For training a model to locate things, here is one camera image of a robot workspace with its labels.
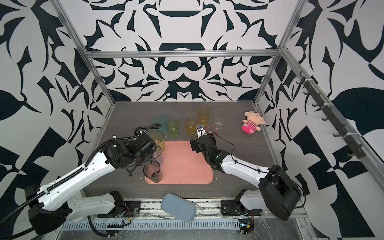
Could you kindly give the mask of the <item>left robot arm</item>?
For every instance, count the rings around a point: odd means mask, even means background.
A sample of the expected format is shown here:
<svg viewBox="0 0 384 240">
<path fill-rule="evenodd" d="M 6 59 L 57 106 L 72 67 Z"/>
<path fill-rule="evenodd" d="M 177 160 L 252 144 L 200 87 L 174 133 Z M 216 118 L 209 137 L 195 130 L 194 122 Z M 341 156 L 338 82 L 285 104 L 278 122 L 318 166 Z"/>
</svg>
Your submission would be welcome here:
<svg viewBox="0 0 384 240">
<path fill-rule="evenodd" d="M 77 198 L 76 194 L 118 168 L 129 169 L 151 164 L 156 149 L 156 143 L 145 133 L 105 141 L 84 164 L 63 177 L 40 187 L 30 186 L 26 190 L 26 202 L 7 214 L 1 220 L 1 226 L 25 207 L 29 207 L 28 216 L 32 226 L 6 239 L 13 240 L 30 232 L 44 235 L 66 221 L 82 220 L 93 215 L 107 218 L 120 215 L 126 203 L 118 191 L 86 198 Z"/>
</svg>

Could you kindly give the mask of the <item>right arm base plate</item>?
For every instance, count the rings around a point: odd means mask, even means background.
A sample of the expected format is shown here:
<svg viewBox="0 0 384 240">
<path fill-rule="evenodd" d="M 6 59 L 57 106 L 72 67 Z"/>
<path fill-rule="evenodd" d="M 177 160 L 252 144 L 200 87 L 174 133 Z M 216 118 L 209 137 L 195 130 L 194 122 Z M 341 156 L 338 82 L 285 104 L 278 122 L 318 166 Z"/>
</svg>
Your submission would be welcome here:
<svg viewBox="0 0 384 240">
<path fill-rule="evenodd" d="M 261 216 L 263 210 L 253 209 L 247 210 L 240 201 L 235 200 L 221 200 L 220 212 L 224 217 L 231 216 Z"/>
</svg>

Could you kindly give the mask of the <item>pink plastic tray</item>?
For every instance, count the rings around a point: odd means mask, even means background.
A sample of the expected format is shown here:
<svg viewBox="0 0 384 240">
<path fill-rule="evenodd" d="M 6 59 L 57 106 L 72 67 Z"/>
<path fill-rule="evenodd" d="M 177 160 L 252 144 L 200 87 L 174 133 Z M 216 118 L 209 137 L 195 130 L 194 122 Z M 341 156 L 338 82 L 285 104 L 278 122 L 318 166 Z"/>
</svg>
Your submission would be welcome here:
<svg viewBox="0 0 384 240">
<path fill-rule="evenodd" d="M 213 170 L 201 153 L 192 151 L 189 141 L 165 141 L 162 179 L 158 185 L 206 185 Z"/>
</svg>

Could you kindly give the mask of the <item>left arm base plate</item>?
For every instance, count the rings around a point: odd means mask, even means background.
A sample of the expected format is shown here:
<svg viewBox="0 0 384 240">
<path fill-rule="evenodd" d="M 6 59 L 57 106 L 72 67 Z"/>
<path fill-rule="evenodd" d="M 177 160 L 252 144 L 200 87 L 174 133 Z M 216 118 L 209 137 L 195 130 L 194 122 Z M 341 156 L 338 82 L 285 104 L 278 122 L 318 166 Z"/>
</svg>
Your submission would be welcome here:
<svg viewBox="0 0 384 240">
<path fill-rule="evenodd" d="M 141 209 L 141 201 L 125 201 L 124 203 L 119 203 L 107 214 L 98 214 L 98 218 L 130 218 L 134 214 L 139 213 Z"/>
</svg>

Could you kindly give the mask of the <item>tall dark grey glass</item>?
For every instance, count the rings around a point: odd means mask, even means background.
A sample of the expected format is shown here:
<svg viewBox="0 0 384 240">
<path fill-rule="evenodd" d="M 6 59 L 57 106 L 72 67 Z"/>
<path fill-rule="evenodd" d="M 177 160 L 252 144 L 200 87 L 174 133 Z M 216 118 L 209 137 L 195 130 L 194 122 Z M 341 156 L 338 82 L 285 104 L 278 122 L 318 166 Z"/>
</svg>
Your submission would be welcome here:
<svg viewBox="0 0 384 240">
<path fill-rule="evenodd" d="M 147 180 L 158 183 L 162 179 L 161 166 L 157 161 L 153 161 L 151 165 L 143 168 L 143 173 Z"/>
</svg>

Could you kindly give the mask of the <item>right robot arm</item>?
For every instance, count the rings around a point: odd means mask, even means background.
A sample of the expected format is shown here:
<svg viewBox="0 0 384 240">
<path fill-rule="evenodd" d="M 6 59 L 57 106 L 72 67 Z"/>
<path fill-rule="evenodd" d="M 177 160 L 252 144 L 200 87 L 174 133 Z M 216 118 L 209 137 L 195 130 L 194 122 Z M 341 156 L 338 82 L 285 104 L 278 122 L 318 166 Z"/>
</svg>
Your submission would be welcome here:
<svg viewBox="0 0 384 240">
<path fill-rule="evenodd" d="M 218 149 L 215 137 L 210 132 L 191 139 L 192 150 L 202 153 L 213 170 L 236 176 L 257 187 L 267 209 L 275 217 L 287 221 L 302 196 L 301 187 L 278 165 L 271 168 L 253 165 Z"/>
</svg>

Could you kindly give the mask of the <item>tall yellow-green glass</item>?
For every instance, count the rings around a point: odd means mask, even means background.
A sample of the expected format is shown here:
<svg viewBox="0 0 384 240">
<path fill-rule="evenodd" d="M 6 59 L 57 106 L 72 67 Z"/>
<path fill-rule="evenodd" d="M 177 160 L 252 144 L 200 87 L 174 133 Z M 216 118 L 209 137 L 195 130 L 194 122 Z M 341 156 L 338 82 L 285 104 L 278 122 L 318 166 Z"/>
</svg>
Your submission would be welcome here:
<svg viewBox="0 0 384 240">
<path fill-rule="evenodd" d="M 160 131 L 155 131 L 150 134 L 152 140 L 162 149 L 165 150 L 165 136 Z"/>
</svg>

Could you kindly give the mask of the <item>tall blue glass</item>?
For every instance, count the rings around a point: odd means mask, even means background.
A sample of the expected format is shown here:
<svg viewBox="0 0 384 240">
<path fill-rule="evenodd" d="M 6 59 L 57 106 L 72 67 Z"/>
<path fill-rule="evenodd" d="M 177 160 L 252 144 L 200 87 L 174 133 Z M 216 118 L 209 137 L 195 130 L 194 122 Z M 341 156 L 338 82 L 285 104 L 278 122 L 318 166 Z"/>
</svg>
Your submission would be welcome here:
<svg viewBox="0 0 384 240">
<path fill-rule="evenodd" d="M 164 163 L 164 154 L 160 146 L 157 146 L 157 149 L 154 152 L 154 161 L 158 162 L 160 166 Z"/>
</svg>

